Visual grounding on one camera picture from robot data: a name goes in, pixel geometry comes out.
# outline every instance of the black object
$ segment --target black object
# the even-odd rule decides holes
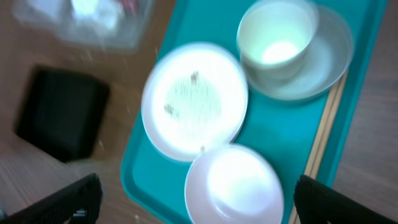
[[[301,224],[397,224],[304,175],[297,182],[294,203]]]
[[[90,174],[0,224],[93,224],[100,213],[102,196],[100,179]]]
[[[88,157],[108,96],[89,75],[37,67],[16,133],[62,162]]]
[[[6,213],[4,212],[4,210],[0,206],[0,221],[5,219],[6,217],[7,217]]]

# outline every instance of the white bowl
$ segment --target white bowl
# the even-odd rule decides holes
[[[317,8],[306,0],[258,1],[238,28],[241,60],[262,75],[290,78],[301,69],[317,27]]]
[[[193,161],[234,139],[247,105],[248,84],[239,62],[215,44],[188,44],[167,54],[150,73],[142,121],[162,154]]]
[[[196,224],[280,224],[284,212],[277,174],[258,153],[240,145],[209,150],[193,162],[185,204]]]

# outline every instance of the white plate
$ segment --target white plate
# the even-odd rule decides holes
[[[341,78],[353,58],[351,31],[336,12],[325,7],[318,11],[318,32],[308,46],[303,67],[291,79],[272,79],[241,61],[254,89],[278,100],[301,100],[323,93]]]
[[[209,150],[191,165],[185,204],[196,224],[280,224],[283,190],[271,165],[239,145]]]
[[[242,126],[248,86],[238,61],[210,43],[188,44],[152,70],[142,94],[145,131],[164,155],[193,161],[230,143]]]

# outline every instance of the table surface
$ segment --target table surface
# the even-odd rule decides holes
[[[11,15],[13,0],[0,11],[0,205],[13,214],[96,172],[104,200],[97,223],[160,223],[130,201],[120,183],[120,162],[139,111],[145,80],[155,64],[175,0],[157,1],[154,18],[134,55],[107,54],[62,45],[50,34],[21,27]],[[391,1],[348,136],[334,188],[398,220],[398,1]],[[35,64],[88,72],[109,83],[93,156],[62,164],[19,139],[13,127]]]

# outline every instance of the plastic bag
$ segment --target plastic bag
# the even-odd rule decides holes
[[[21,23],[104,50],[137,48],[155,0],[17,0]]]

